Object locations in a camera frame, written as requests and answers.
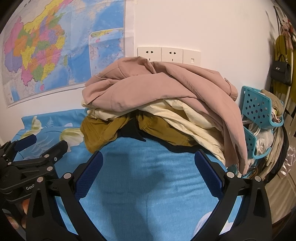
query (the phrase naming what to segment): handbag strap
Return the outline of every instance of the handbag strap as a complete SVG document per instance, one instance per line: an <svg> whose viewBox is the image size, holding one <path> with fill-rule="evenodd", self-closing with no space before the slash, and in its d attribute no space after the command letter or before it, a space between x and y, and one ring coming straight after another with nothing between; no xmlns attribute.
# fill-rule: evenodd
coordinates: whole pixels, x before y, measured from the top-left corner
<svg viewBox="0 0 296 241"><path fill-rule="evenodd" d="M276 10L276 6L274 6L274 10L275 10L275 12L276 12L276 21L277 21L277 24L278 24L278 30L279 30L279 23L280 23L280 25L281 25L281 29L282 29L282 31L284 32L283 25L281 24L281 19L280 19L279 14L278 14L278 12L277 12L277 10ZM288 62L288 57L287 57L287 55L288 55L288 53L287 53L287 44L286 44L286 37L285 37L284 34L283 34L283 37L284 37L285 51L286 51L286 55L284 56L284 58L285 58L285 61ZM278 56L278 61L280 60L281 56L283 56L283 54L281 54L281 55Z"/></svg>

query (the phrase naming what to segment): electrical outlet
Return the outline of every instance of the electrical outlet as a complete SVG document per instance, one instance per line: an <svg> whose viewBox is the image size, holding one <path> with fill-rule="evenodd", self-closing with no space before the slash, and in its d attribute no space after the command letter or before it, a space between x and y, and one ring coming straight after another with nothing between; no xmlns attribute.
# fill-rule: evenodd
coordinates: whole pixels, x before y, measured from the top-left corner
<svg viewBox="0 0 296 241"><path fill-rule="evenodd" d="M183 49L183 63L200 66L202 54L199 51Z"/></svg>
<svg viewBox="0 0 296 241"><path fill-rule="evenodd" d="M183 49L162 47L161 48L161 61L182 63L183 62Z"/></svg>
<svg viewBox="0 0 296 241"><path fill-rule="evenodd" d="M138 47L138 56L149 61L161 61L161 47Z"/></svg>

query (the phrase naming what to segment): wall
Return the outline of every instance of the wall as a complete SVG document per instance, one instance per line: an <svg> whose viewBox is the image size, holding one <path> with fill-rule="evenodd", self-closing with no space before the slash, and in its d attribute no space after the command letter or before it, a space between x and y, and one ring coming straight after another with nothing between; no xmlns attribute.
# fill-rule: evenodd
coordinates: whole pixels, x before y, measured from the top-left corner
<svg viewBox="0 0 296 241"><path fill-rule="evenodd" d="M138 46L202 52L201 66L219 71L237 89L269 85L276 17L270 0L136 0ZM43 96L6 108L0 85L0 136L11 139L22 116L81 107L81 89Z"/></svg>

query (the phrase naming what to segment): pink jacket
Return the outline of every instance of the pink jacket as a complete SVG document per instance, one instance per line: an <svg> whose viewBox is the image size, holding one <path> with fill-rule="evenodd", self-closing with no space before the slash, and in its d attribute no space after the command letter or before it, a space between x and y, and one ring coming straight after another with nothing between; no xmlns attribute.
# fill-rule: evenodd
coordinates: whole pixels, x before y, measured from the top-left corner
<svg viewBox="0 0 296 241"><path fill-rule="evenodd" d="M239 164L246 174L247 147L237 89L219 72L197 66L121 58L85 84L86 104L109 111L126 111L158 99L179 98L223 130L226 166Z"/></svg>

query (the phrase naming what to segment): metal pin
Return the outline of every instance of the metal pin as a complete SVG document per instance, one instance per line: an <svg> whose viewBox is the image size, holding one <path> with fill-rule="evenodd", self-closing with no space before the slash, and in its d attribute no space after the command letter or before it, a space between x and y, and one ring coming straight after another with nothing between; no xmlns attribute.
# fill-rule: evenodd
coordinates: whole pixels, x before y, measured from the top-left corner
<svg viewBox="0 0 296 241"><path fill-rule="evenodd" d="M234 173L232 173L232 172L227 172L226 175L229 178L234 178Z"/></svg>
<svg viewBox="0 0 296 241"><path fill-rule="evenodd" d="M262 179L261 179L261 177L259 177L259 176L255 176L255 180L256 180L257 182L260 182Z"/></svg>
<svg viewBox="0 0 296 241"><path fill-rule="evenodd" d="M37 178L37 182L40 183L40 182L42 182L42 181L43 181L43 177L38 177L38 178Z"/></svg>
<svg viewBox="0 0 296 241"><path fill-rule="evenodd" d="M69 179L71 176L72 176L71 173L65 173L64 174L64 178L65 179Z"/></svg>

